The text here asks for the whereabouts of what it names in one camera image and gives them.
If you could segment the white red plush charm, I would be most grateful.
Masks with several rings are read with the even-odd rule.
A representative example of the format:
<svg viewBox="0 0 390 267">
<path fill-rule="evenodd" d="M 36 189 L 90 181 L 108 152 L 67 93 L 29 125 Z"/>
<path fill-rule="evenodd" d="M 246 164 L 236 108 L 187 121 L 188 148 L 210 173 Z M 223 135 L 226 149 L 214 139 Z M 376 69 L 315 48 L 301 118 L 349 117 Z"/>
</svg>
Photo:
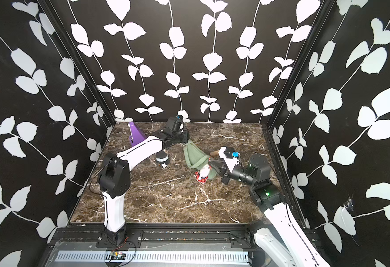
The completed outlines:
<svg viewBox="0 0 390 267">
<path fill-rule="evenodd" d="M 201 184 L 205 184 L 208 180 L 211 167 L 208 164 L 205 164 L 199 171 L 196 172 L 196 180 Z"/>
</svg>

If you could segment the black white plush charm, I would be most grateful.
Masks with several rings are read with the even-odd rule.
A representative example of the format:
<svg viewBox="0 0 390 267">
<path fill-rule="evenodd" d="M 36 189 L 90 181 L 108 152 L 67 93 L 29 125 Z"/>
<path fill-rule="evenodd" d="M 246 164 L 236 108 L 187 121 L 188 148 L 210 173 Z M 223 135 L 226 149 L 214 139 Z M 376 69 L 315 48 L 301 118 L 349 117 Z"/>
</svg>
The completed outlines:
<svg viewBox="0 0 390 267">
<path fill-rule="evenodd" d="M 170 159 L 168 154 L 162 150 L 155 154 L 155 162 L 165 169 L 169 165 Z"/>
</svg>

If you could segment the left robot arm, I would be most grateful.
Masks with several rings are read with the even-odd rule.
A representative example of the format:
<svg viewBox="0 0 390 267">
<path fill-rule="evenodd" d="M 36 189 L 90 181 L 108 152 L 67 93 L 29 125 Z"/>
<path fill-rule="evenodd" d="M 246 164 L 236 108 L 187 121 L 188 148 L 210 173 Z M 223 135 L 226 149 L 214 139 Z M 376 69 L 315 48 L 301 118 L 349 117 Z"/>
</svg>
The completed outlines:
<svg viewBox="0 0 390 267">
<path fill-rule="evenodd" d="M 131 184 L 131 170 L 150 156 L 164 152 L 175 144 L 186 144 L 188 140 L 189 132 L 183 117 L 177 115 L 170 117 L 162 129 L 147 136 L 141 143 L 104 156 L 98 183 L 105 203 L 104 225 L 109 233 L 118 233 L 125 226 L 124 200 Z"/>
</svg>

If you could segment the green corduroy bag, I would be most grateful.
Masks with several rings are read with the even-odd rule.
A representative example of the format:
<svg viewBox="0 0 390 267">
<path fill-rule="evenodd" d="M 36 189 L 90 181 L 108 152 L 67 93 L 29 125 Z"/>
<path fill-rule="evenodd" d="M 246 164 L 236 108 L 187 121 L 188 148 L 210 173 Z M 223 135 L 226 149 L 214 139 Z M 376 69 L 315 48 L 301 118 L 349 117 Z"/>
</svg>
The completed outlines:
<svg viewBox="0 0 390 267">
<path fill-rule="evenodd" d="M 208 160 L 210 159 L 210 155 L 207 155 L 198 148 L 192 140 L 189 140 L 188 143 L 183 146 L 183 152 L 187 166 L 196 171 L 199 171 L 205 164 L 208 164 Z M 216 177 L 214 175 L 215 173 L 211 170 L 208 180 L 213 180 Z"/>
</svg>

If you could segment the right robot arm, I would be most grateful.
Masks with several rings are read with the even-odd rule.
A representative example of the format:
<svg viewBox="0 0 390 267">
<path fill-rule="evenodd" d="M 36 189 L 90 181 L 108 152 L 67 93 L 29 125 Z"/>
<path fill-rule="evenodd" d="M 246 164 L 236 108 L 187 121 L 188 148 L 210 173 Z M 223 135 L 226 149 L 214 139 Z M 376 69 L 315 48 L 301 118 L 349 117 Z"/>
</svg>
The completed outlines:
<svg viewBox="0 0 390 267">
<path fill-rule="evenodd" d="M 248 185 L 252 202 L 260 209 L 268 224 L 252 224 L 246 234 L 256 253 L 251 257 L 253 267 L 327 267 L 322 256 L 321 242 L 314 231 L 306 231 L 293 216 L 288 201 L 270 180 L 271 166 L 261 154 L 253 154 L 243 168 L 239 153 L 223 147 L 219 159 L 208 165 L 220 175 L 221 181 L 230 180 Z"/>
</svg>

